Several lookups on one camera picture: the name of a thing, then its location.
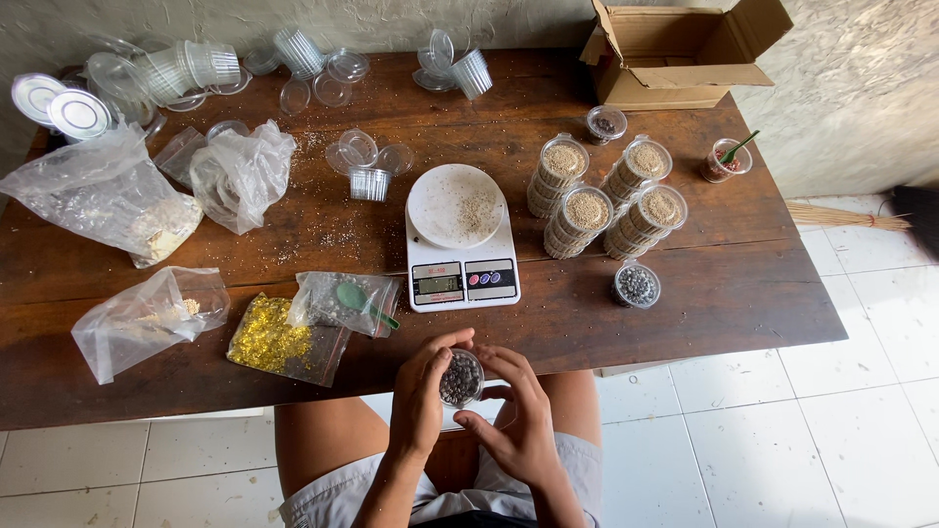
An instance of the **hand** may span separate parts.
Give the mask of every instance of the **hand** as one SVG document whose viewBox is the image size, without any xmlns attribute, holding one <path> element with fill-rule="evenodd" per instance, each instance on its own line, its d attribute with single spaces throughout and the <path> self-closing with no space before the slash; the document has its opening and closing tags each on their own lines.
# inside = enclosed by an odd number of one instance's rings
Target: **hand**
<svg viewBox="0 0 939 528">
<path fill-rule="evenodd" d="M 443 424 L 440 378 L 450 366 L 450 347 L 472 349 L 471 328 L 426 338 L 414 357 L 398 369 L 394 382 L 388 452 L 423 469 Z"/>
<path fill-rule="evenodd" d="M 483 398 L 514 401 L 516 419 L 499 430 L 475 412 L 460 411 L 454 415 L 456 423 L 476 436 L 503 471 L 529 487 L 545 489 L 552 480 L 566 481 L 554 444 L 551 404 L 528 360 L 503 347 L 480 345 L 475 352 L 486 370 L 511 384 L 489 387 Z"/>
</svg>

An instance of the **white shorts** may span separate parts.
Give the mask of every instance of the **white shorts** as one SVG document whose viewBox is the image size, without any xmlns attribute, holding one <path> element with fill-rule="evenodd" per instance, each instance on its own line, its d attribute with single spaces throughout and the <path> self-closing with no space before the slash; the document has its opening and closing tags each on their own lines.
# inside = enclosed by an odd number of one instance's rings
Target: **white shorts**
<svg viewBox="0 0 939 528">
<path fill-rule="evenodd" d="M 567 471 L 584 509 L 588 527 L 600 525 L 603 450 L 596 445 L 564 433 L 554 433 L 561 464 Z M 362 458 L 333 470 L 307 484 L 281 505 L 286 528 L 352 525 L 384 453 Z M 450 517 L 470 510 L 491 511 L 506 517 L 535 519 L 529 487 L 506 474 L 480 446 L 479 473 L 473 489 L 439 494 L 421 474 L 410 524 Z"/>
</svg>

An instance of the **wooden table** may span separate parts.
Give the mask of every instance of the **wooden table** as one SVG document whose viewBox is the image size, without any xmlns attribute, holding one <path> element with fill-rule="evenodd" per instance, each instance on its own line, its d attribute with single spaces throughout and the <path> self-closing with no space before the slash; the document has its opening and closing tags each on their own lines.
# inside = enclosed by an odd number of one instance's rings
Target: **wooden table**
<svg viewBox="0 0 939 528">
<path fill-rule="evenodd" d="M 286 196 L 268 210 L 265 227 L 239 237 L 207 217 L 151 269 L 136 270 L 125 252 L 50 225 L 11 200 L 0 222 L 0 430 L 388 391 L 397 367 L 426 335 L 465 326 L 477 329 L 477 341 L 524 353 L 539 373 L 846 338 L 759 151 L 750 148 L 754 166 L 745 177 L 714 185 L 697 172 L 716 139 L 748 134 L 730 95 L 708 110 L 630 113 L 624 138 L 595 147 L 585 141 L 584 115 L 596 99 L 577 50 L 500 50 L 485 57 L 494 86 L 477 101 L 415 85 L 415 54 L 376 54 L 343 108 L 313 100 L 299 116 L 280 113 L 278 95 L 288 78 L 281 67 L 188 114 L 164 110 L 169 122 L 151 155 L 187 126 L 205 133 L 231 118 L 252 128 L 272 118 L 299 148 Z M 350 200 L 347 179 L 326 164 L 326 145 L 353 126 L 380 145 L 404 142 L 417 154 L 414 168 L 393 181 L 387 203 Z M 558 132 L 584 141 L 591 184 L 600 183 L 638 133 L 669 149 L 668 183 L 685 196 L 690 213 L 681 230 L 640 259 L 663 283 L 652 309 L 613 303 L 609 287 L 620 263 L 604 255 L 599 241 L 571 260 L 544 252 L 546 221 L 529 214 L 525 189 L 541 146 Z M 45 152 L 46 140 L 45 133 L 37 136 L 30 159 Z M 292 297 L 296 272 L 403 274 L 408 190 L 442 163 L 477 166 L 502 188 L 519 259 L 518 304 L 416 314 L 404 300 L 401 330 L 388 339 L 356 334 L 331 389 L 224 358 L 251 298 L 261 291 Z M 72 325 L 163 265 L 220 268 L 232 299 L 228 323 L 99 386 L 72 340 Z"/>
</svg>

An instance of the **bag of seeds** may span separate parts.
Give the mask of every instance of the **bag of seeds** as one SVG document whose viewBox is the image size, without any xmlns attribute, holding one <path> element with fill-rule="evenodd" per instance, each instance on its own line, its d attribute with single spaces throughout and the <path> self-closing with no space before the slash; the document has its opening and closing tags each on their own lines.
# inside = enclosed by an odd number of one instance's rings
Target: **bag of seeds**
<svg viewBox="0 0 939 528">
<path fill-rule="evenodd" d="M 71 329 L 99 384 L 176 343 L 228 320 L 218 268 L 167 266 L 78 319 Z"/>
<path fill-rule="evenodd" d="M 284 197 L 296 148 L 273 120 L 248 137 L 222 132 L 192 155 L 192 193 L 209 218 L 243 235 L 264 225 L 264 212 Z"/>
<path fill-rule="evenodd" d="M 289 299 L 258 294 L 245 310 L 225 357 L 239 365 L 332 387 L 352 331 L 342 326 L 290 326 L 286 322 L 290 304 Z"/>
<path fill-rule="evenodd" d="M 353 275 L 339 272 L 297 273 L 300 290 L 294 296 L 287 323 L 292 326 L 321 324 L 345 326 L 372 337 L 388 337 L 392 329 L 386 319 L 394 317 L 404 280 L 399 277 Z M 339 287 L 349 283 L 362 291 L 359 307 L 340 298 Z"/>
<path fill-rule="evenodd" d="M 150 160 L 144 131 L 120 123 L 101 137 L 62 147 L 0 180 L 0 192 L 49 222 L 131 254 L 137 268 L 172 254 L 202 220 Z"/>
</svg>

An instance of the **broom bristles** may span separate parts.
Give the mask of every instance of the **broom bristles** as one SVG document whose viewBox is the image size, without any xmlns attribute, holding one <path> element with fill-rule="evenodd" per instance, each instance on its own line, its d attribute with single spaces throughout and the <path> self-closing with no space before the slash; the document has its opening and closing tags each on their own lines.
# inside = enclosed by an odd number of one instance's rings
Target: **broom bristles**
<svg viewBox="0 0 939 528">
<path fill-rule="evenodd" d="M 897 216 L 875 216 L 873 214 L 861 214 L 848 210 L 800 204 L 788 200 L 786 201 L 786 208 L 789 209 L 789 214 L 797 224 L 823 225 L 825 227 L 861 225 L 864 227 L 878 227 L 888 231 L 905 231 L 910 228 L 910 223 L 901 218 L 905 216 L 902 214 Z"/>
</svg>

